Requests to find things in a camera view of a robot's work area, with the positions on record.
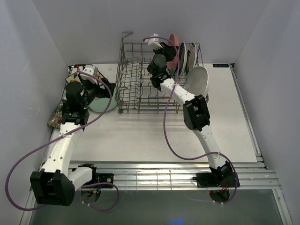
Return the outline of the mint green flower plate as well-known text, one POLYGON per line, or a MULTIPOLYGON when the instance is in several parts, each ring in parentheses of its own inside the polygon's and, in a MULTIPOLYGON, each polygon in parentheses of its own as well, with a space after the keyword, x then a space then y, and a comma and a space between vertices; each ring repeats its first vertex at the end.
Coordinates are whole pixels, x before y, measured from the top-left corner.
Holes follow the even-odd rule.
MULTIPOLYGON (((109 103, 109 98, 95 98, 93 102, 90 104, 89 108, 96 113, 101 113, 107 107, 108 103, 109 103)), ((114 109, 116 106, 117 103, 115 100, 115 93, 114 93, 112 96, 111 103, 107 109, 107 112, 114 109)))

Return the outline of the cream square floral plate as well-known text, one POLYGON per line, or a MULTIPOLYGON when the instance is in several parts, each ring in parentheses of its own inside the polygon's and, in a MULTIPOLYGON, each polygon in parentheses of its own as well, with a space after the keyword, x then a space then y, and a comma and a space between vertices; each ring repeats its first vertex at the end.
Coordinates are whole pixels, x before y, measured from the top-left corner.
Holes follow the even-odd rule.
MULTIPOLYGON (((104 78, 104 76, 100 73, 100 72, 97 72, 97 79, 102 79, 104 78)), ((74 72, 73 74, 69 75, 67 78, 66 78, 66 82, 67 83, 71 83, 71 82, 79 82, 80 84, 83 84, 85 80, 83 80, 79 73, 78 72, 74 72)))

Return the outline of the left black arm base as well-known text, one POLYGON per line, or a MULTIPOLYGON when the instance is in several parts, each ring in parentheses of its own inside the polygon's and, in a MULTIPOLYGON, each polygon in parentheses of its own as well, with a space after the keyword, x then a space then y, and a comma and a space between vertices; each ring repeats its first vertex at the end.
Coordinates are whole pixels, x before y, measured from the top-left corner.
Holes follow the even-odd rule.
POLYGON ((113 183, 114 181, 113 173, 99 173, 95 164, 85 163, 79 165, 78 167, 87 167, 92 169, 92 178, 89 182, 84 183, 84 186, 96 183, 113 183))

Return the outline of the dark teal square plate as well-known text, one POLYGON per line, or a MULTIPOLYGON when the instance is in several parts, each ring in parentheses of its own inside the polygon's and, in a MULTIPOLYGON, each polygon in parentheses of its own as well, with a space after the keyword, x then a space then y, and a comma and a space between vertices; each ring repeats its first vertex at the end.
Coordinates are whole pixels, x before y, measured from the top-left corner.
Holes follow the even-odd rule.
POLYGON ((174 76, 177 76, 177 71, 179 71, 179 75, 181 74, 181 68, 173 68, 171 70, 168 70, 169 74, 174 77, 174 76))

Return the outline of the dark square floral plate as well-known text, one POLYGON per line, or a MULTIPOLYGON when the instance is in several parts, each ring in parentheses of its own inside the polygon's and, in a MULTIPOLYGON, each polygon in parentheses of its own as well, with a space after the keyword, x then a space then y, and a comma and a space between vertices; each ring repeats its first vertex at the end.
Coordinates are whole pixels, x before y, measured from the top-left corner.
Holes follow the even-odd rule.
POLYGON ((56 128, 56 129, 60 129, 60 125, 62 123, 62 118, 66 109, 67 103, 66 100, 62 99, 58 105, 56 106, 55 110, 53 111, 53 113, 51 114, 47 125, 52 127, 52 128, 56 128))

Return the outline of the white oval plate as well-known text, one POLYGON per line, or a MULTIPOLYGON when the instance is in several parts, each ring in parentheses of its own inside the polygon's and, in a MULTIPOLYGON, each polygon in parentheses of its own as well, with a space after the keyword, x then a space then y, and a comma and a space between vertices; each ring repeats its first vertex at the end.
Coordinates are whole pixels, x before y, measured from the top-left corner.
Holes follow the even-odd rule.
POLYGON ((210 88, 210 78, 207 69, 202 66, 192 68, 187 75, 184 87, 188 92, 196 96, 202 95, 206 98, 210 88))

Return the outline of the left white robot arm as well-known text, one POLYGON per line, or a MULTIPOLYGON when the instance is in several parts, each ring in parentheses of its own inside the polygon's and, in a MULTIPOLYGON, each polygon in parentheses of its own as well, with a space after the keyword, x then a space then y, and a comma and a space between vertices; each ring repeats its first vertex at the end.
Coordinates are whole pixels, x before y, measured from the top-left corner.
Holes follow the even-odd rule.
POLYGON ((79 165, 68 172, 69 163, 84 125, 88 123, 88 107, 96 98, 109 98, 116 84, 106 78, 101 88, 96 82, 73 81, 66 85, 66 98, 62 101, 60 120, 61 139, 56 141, 49 158, 40 171, 33 172, 30 183, 38 204, 69 206, 76 190, 81 186, 95 187, 99 183, 96 166, 91 163, 79 165))

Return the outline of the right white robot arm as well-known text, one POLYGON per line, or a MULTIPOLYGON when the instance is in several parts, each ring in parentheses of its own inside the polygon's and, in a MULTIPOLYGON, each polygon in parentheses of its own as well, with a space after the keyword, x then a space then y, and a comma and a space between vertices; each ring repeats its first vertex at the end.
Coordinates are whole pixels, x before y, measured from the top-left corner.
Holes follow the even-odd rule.
POLYGON ((211 170, 208 181, 223 186, 229 181, 233 169, 229 160, 221 155, 211 130, 210 113, 206 102, 210 87, 207 69, 201 66, 191 69, 187 75, 185 89, 167 72, 167 63, 178 56, 175 48, 163 42, 154 42, 151 46, 155 55, 147 70, 152 75, 150 79, 152 85, 182 106, 184 123, 197 136, 208 158, 211 170))

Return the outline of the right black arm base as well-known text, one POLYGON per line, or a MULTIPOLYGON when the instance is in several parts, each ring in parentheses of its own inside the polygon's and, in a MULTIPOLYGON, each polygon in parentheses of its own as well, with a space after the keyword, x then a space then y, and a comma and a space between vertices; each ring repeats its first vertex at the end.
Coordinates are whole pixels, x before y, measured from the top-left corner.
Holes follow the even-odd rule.
POLYGON ((192 178, 197 183, 198 188, 234 188, 236 186, 236 177, 232 173, 222 180, 217 179, 211 172, 200 172, 192 178))

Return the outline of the pink polka dot plate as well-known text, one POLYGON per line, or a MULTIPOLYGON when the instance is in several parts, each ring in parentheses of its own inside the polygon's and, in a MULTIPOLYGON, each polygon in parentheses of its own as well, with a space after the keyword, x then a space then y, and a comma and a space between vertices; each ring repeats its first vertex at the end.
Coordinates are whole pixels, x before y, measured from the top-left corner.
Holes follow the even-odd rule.
MULTIPOLYGON (((178 50, 179 46, 180 46, 178 36, 176 34, 172 33, 169 36, 169 40, 170 40, 170 42, 168 43, 168 45, 171 46, 172 49, 174 50, 173 44, 175 44, 176 49, 178 50)), ((167 67, 169 70, 175 69, 178 65, 178 58, 176 56, 176 52, 174 52, 173 55, 174 55, 174 58, 167 63, 167 67)))

